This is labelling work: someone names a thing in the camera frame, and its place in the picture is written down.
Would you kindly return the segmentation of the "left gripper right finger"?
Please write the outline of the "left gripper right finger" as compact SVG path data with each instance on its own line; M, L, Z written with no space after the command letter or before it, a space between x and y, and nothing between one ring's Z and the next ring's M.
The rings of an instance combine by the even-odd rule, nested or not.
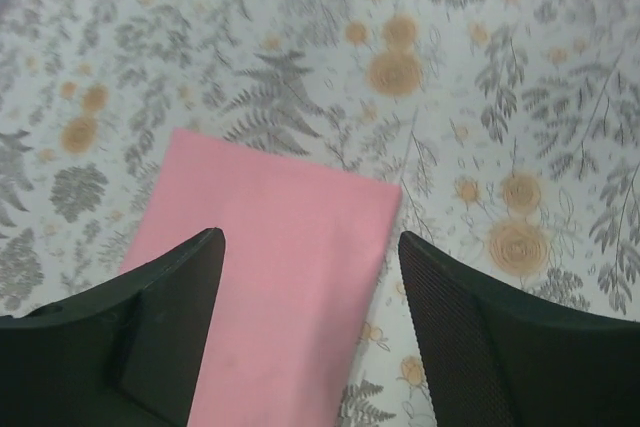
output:
M552 303L412 232L398 254L441 426L635 426L639 326Z

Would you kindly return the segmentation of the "pink t shirt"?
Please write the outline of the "pink t shirt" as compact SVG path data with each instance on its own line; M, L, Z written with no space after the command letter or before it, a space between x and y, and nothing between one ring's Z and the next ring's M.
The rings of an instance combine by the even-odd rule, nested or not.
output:
M395 185L173 132L122 267L224 233L191 425L334 424L400 200Z

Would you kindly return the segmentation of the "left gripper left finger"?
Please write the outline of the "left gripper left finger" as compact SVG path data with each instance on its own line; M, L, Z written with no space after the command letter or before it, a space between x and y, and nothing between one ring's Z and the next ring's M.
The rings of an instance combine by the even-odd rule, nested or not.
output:
M4 426L184 426L222 273L205 229L107 282L1 319Z

